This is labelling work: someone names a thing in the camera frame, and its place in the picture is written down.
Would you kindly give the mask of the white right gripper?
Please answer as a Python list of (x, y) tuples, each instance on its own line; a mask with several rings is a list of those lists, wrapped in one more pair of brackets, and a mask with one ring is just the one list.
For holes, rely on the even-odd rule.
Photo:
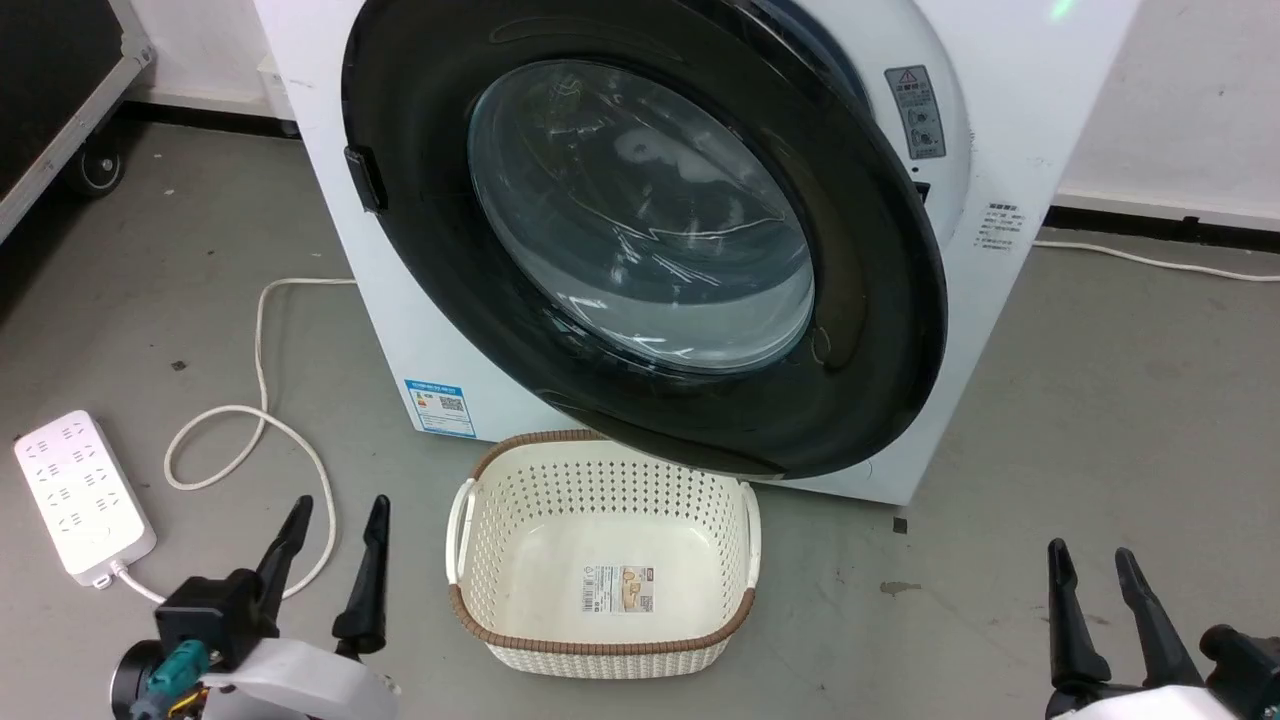
[(1135, 620), (1146, 679), (1112, 685), (1076, 597), (1078, 574), (1062, 538), (1047, 547), (1050, 669), (1046, 719), (1240, 719), (1242, 685), (1204, 679), (1129, 548), (1114, 555), (1123, 600)]

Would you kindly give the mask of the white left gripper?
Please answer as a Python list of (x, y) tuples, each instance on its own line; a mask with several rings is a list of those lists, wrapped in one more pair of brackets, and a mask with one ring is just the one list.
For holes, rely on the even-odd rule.
[[(256, 574), (259, 629), (278, 629), (276, 619), (292, 562), (303, 548), (314, 498), (297, 498)], [(379, 495), (364, 529), (364, 556), (346, 609), (332, 634), (335, 653), (293, 639), (265, 639), (239, 666), (209, 673), (205, 719), (397, 719), (399, 687), (352, 659), (387, 646), (387, 591), (390, 500)]]

